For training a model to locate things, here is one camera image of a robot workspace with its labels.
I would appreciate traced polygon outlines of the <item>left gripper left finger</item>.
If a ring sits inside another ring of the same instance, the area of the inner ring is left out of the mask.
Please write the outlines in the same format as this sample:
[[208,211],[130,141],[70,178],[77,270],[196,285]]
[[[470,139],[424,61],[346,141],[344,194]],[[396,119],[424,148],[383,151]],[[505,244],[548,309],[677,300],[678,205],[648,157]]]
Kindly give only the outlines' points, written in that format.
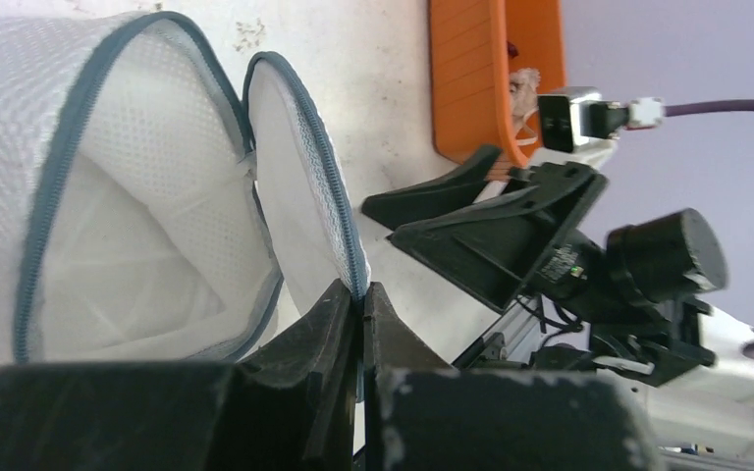
[[246,359],[0,368],[0,470],[349,470],[358,329],[331,283]]

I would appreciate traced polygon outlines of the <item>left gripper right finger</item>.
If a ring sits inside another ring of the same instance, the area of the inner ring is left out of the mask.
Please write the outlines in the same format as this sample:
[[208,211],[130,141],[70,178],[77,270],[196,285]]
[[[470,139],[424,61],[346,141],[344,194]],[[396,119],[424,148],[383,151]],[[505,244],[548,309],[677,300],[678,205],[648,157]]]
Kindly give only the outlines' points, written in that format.
[[384,287],[364,299],[368,470],[660,470],[629,392],[600,377],[460,371],[396,313]]

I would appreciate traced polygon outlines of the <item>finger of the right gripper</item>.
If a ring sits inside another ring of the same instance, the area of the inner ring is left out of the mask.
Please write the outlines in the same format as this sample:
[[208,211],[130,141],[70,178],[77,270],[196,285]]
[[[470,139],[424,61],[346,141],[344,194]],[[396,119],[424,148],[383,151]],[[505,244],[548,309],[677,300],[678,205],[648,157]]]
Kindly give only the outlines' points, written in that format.
[[530,287],[608,184],[590,166],[533,168],[512,189],[447,215],[402,225],[389,241],[498,314]]
[[487,185],[487,175],[502,153],[500,147],[482,145],[468,160],[439,178],[366,197],[361,213],[394,231],[468,206]]

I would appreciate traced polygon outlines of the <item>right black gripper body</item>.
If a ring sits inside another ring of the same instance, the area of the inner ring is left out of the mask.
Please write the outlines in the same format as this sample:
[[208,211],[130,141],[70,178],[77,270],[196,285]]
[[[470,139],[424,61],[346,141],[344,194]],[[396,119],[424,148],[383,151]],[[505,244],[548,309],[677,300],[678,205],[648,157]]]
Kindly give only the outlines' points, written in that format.
[[716,353],[703,346],[703,293],[728,283],[727,261],[706,219],[687,208],[611,231],[600,247],[578,230],[543,260],[530,286],[588,327],[588,347],[543,342],[538,370],[606,369],[649,386],[664,385]]

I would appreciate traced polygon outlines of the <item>beige lace bra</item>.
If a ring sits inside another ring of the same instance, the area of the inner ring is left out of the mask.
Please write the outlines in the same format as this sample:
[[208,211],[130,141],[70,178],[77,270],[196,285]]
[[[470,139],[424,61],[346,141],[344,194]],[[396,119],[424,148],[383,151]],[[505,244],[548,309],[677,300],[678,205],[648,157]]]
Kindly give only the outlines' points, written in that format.
[[518,146],[535,144],[538,140],[537,132],[527,121],[538,108],[540,80],[540,72],[533,68],[522,68],[509,75],[511,118]]

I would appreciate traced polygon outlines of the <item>blue-trimmed mesh laundry bag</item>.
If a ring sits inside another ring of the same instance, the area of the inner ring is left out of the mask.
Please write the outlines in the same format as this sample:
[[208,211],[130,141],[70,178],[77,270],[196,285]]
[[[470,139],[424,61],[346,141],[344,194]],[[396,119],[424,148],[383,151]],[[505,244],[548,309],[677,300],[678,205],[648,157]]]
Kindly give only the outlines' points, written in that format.
[[175,12],[0,17],[0,365],[238,360],[370,269],[291,64]]

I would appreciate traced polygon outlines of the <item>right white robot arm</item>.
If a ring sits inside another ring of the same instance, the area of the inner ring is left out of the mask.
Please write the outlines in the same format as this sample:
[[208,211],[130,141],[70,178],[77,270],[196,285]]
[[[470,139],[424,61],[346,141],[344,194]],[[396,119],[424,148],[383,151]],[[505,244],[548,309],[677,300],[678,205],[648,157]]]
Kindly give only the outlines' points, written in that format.
[[528,168],[506,169],[501,149],[484,145],[361,210],[498,314],[459,368],[601,373],[640,401],[674,468],[754,470],[754,327],[703,300],[728,281],[708,222],[684,209],[604,243],[579,229],[615,151],[540,148]]

